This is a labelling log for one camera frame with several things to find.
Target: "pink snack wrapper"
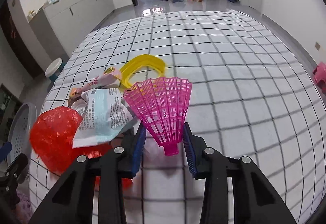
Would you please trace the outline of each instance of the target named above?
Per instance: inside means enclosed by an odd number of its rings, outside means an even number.
[[[110,67],[106,69],[101,75],[86,83],[83,87],[74,88],[69,95],[69,99],[76,99],[81,96],[81,93],[83,92],[93,88],[110,85],[114,83],[116,79],[121,80],[121,78],[121,72],[115,67]]]

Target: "gray plastic basket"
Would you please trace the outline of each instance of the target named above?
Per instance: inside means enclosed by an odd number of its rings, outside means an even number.
[[[7,156],[8,165],[20,153],[24,153],[28,159],[31,155],[31,145],[29,143],[29,131],[36,121],[36,106],[31,103],[23,104],[17,111],[9,131],[8,141],[12,145],[12,150]],[[28,166],[21,173],[18,182],[22,183],[28,174]]]

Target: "white cabinet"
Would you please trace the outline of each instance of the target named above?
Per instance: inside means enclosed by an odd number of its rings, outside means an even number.
[[[53,53],[51,59],[62,53],[71,57],[83,39],[113,10],[112,0],[60,0],[41,9],[30,26],[47,53]]]

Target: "red plastic bag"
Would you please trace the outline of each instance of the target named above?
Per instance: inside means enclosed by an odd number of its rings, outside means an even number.
[[[29,140],[49,171],[60,175],[79,155],[95,158],[112,149],[109,144],[73,149],[72,139],[82,119],[75,110],[60,106],[42,113],[34,123]],[[123,188],[128,188],[132,181],[123,179],[122,184]]]

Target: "wall outlet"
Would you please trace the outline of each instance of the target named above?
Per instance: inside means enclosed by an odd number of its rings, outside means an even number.
[[[315,44],[315,48],[316,48],[317,50],[320,49],[320,44],[319,44],[318,42],[316,42],[316,44]]]

